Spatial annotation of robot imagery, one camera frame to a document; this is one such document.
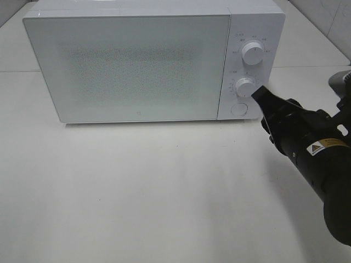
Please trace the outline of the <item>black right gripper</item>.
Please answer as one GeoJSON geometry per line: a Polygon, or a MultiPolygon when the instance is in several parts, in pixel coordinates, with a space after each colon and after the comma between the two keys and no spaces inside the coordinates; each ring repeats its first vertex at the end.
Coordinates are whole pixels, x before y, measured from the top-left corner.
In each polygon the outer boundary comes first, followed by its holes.
{"type": "Polygon", "coordinates": [[[343,135],[325,111],[306,110],[265,86],[251,97],[261,109],[270,140],[302,175],[343,174],[343,135]]]}

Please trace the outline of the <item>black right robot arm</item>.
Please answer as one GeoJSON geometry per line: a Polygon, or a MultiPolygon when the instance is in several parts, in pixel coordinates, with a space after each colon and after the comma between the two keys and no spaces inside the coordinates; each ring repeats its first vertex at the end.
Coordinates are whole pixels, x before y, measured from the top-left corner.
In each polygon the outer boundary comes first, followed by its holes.
{"type": "Polygon", "coordinates": [[[324,220],[330,234],[350,245],[350,71],[329,78],[340,98],[339,112],[330,116],[322,109],[306,110],[294,99],[282,99],[265,86],[252,98],[259,105],[261,125],[276,149],[288,157],[323,202],[324,220]]]}

